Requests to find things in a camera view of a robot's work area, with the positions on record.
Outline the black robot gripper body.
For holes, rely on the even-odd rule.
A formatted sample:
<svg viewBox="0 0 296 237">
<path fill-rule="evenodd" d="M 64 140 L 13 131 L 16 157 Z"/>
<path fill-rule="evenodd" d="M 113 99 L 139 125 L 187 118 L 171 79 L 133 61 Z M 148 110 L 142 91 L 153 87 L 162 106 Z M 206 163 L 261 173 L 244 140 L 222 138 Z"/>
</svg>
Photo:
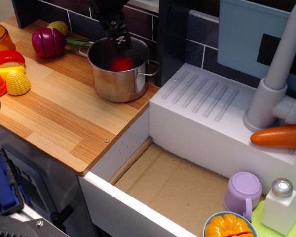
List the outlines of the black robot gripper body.
<svg viewBox="0 0 296 237">
<path fill-rule="evenodd" d="M 128 34 L 123 7 L 127 0 L 88 0 L 107 37 L 121 37 Z"/>
</svg>

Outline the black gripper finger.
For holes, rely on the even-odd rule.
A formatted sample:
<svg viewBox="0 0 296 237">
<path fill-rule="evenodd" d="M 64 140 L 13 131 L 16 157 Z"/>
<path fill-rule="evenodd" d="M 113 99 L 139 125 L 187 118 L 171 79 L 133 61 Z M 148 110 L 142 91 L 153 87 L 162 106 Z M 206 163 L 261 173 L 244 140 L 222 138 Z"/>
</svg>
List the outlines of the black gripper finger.
<svg viewBox="0 0 296 237">
<path fill-rule="evenodd" d="M 117 54 L 123 54 L 132 49 L 131 36 L 128 31 L 122 31 L 121 35 L 111 33 L 107 38 Z"/>
</svg>

